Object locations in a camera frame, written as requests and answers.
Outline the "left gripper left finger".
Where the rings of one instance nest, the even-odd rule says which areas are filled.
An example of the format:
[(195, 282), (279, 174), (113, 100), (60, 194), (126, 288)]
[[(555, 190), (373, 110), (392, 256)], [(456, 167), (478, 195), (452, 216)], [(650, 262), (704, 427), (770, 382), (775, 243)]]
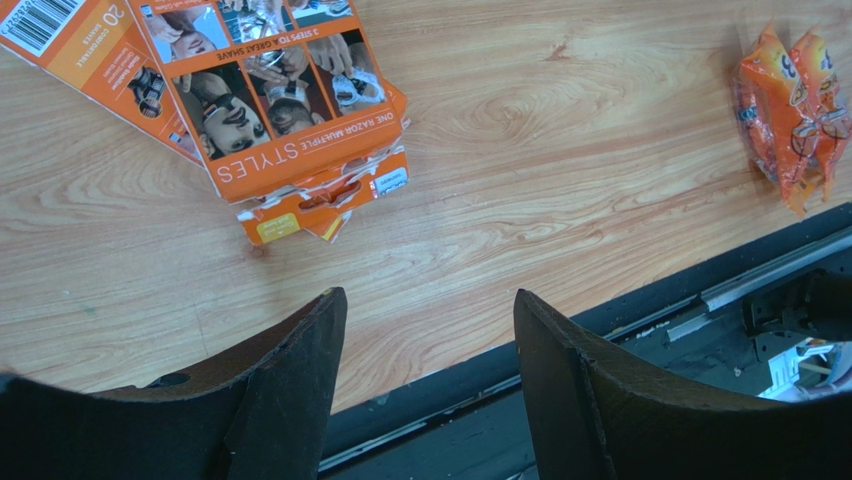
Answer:
[(82, 394), (1, 376), (5, 479), (314, 479), (347, 318), (326, 290), (150, 385)]

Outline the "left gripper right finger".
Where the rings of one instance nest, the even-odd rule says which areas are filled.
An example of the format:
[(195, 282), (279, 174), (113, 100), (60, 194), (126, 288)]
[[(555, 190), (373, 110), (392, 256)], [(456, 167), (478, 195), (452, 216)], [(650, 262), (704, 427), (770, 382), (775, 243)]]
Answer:
[(514, 303), (543, 479), (847, 479), (851, 397), (786, 403), (693, 381), (578, 325), (537, 295)]

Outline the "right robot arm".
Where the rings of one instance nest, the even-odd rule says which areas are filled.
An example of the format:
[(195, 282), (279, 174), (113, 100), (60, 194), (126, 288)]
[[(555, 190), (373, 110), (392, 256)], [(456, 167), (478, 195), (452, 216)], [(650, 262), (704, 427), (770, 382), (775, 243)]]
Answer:
[(809, 338), (769, 361), (770, 386), (760, 398), (787, 403), (851, 392), (851, 342)]

